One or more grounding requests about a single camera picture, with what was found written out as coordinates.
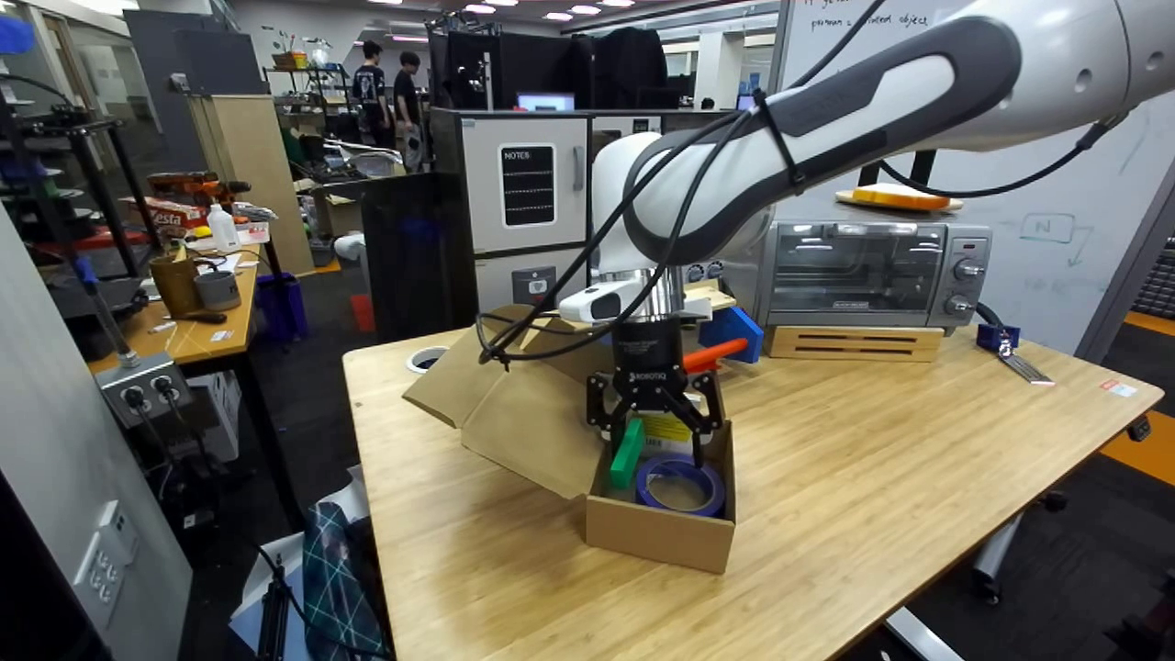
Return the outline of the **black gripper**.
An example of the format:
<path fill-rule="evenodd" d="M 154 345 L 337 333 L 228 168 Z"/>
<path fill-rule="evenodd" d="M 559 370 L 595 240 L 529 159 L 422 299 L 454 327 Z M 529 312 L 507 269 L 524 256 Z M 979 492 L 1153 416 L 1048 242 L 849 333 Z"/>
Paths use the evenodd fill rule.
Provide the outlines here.
<path fill-rule="evenodd" d="M 613 443 L 635 413 L 677 416 L 695 430 L 698 468 L 712 464 L 717 427 L 722 424 L 717 370 L 682 370 L 682 331 L 677 320 L 622 323 L 613 331 L 613 366 L 586 378 L 586 424 L 601 443 Z"/>

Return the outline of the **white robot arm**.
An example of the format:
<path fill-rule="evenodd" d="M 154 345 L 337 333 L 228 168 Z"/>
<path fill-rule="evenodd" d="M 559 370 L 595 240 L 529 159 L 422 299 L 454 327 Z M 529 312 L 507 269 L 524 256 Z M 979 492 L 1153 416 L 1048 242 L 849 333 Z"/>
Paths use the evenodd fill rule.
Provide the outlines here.
<path fill-rule="evenodd" d="M 969 0 L 841 69 L 700 130 L 635 134 L 590 164 L 601 280 L 578 323 L 641 323 L 651 295 L 766 205 L 900 151 L 1100 137 L 1175 88 L 1175 0 Z"/>

